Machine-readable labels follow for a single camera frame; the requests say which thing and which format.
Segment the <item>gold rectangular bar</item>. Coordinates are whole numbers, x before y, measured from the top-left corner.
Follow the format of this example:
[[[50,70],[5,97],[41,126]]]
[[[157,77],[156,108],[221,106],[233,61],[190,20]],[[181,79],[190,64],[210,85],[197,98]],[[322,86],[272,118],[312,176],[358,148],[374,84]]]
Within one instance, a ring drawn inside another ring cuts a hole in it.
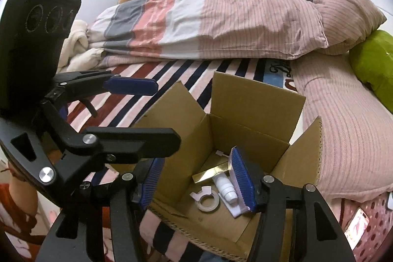
[[[208,179],[213,178],[216,174],[225,173],[228,171],[228,164],[223,163],[217,165],[215,167],[209,168],[208,170],[204,170],[192,176],[194,183],[201,183],[202,181],[206,181]]]

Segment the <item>brown cardboard box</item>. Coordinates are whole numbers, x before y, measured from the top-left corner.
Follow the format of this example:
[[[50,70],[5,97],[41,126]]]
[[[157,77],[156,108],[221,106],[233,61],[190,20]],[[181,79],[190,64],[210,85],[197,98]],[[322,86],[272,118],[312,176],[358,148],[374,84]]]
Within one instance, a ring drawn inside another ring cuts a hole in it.
[[[212,78],[209,111],[181,82],[152,97],[135,127],[172,128],[181,147],[166,159],[149,210],[201,249],[245,261],[259,220],[256,198],[270,187],[265,175],[294,187],[318,181],[320,120],[291,141],[304,103],[293,91],[221,72]],[[204,213],[191,197],[200,190],[192,176],[225,161],[246,209],[238,217],[224,205]]]

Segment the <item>striped patchwork duvet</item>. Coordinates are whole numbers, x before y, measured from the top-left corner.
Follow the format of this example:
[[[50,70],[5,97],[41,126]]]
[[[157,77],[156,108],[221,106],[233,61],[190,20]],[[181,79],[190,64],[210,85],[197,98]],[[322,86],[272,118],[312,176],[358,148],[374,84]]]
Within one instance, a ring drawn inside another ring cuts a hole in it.
[[[87,29],[107,64],[138,60],[294,60],[328,39],[305,0],[132,0],[105,9]]]

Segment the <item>pink striped pillow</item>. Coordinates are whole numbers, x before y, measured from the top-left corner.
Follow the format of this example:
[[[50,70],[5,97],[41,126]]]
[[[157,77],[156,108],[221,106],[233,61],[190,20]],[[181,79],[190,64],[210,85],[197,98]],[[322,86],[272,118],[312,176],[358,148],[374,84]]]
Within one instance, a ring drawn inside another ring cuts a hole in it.
[[[371,0],[313,0],[323,18],[328,47],[319,53],[342,55],[366,40],[386,22]]]
[[[320,192],[365,202],[392,191],[392,114],[357,79],[348,55],[312,52],[290,65],[306,98],[304,127],[322,120]]]

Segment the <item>small clear white bottle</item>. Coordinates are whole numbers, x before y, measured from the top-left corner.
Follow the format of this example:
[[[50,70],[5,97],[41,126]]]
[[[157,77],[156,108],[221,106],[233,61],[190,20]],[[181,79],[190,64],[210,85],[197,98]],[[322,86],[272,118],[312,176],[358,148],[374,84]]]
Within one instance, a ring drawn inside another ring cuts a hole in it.
[[[214,185],[216,186],[219,194],[225,201],[231,205],[238,203],[238,196],[230,179],[224,172],[218,173],[212,177]]]

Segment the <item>pink polka dot sheet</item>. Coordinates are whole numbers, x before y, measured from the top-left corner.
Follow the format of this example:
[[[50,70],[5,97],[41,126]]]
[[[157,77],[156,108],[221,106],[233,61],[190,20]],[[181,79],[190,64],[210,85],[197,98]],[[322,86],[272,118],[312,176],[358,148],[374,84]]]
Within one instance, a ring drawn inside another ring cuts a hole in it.
[[[392,210],[388,209],[389,193],[363,203],[342,199],[339,222],[345,230],[357,209],[369,218],[359,242],[352,250],[356,261],[380,261],[392,247]]]

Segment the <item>cream fleece garment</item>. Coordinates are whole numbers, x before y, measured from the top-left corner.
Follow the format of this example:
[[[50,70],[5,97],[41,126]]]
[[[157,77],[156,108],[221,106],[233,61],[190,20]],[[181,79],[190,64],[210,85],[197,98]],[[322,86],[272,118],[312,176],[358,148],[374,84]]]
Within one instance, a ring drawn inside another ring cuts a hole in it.
[[[89,49],[87,27],[82,20],[73,22],[69,36],[63,42],[57,73],[91,70],[101,61],[103,49]]]

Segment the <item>pink striped lower pillow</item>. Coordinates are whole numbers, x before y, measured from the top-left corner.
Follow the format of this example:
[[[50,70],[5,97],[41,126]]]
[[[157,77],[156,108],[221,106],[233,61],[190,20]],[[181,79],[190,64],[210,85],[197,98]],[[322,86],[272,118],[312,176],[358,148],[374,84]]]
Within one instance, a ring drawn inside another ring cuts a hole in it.
[[[290,65],[306,98],[304,127],[322,120],[320,192],[365,202],[392,191],[392,114],[357,79],[348,55],[312,52]]]

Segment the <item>green plush toy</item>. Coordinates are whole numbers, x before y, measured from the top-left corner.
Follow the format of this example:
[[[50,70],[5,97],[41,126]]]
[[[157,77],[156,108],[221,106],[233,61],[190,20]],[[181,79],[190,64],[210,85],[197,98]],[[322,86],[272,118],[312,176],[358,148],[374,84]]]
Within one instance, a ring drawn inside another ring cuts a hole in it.
[[[349,59],[358,80],[392,112],[392,35],[375,30],[349,51]]]

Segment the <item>striped plush blanket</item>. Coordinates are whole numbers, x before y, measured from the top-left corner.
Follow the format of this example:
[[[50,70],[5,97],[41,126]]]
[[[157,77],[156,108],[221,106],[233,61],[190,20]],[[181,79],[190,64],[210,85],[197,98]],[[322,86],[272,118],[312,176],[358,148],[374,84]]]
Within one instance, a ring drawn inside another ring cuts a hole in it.
[[[271,172],[289,147],[305,99],[252,78],[215,72],[208,96],[197,98],[181,81],[168,82],[153,97],[138,101],[136,128],[172,128],[181,137],[179,151],[167,158],[149,206],[172,229],[204,250],[244,261],[252,245],[255,218],[234,218],[225,206],[204,213],[191,192],[192,176],[226,160],[233,147]]]

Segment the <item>pink striped upper pillow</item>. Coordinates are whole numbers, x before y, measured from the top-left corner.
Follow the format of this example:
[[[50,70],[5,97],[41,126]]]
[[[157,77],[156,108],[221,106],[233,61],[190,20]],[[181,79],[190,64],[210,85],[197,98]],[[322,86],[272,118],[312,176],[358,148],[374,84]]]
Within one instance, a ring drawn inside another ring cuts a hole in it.
[[[328,47],[319,53],[342,55],[366,40],[386,22],[371,0],[313,0],[323,18]]]

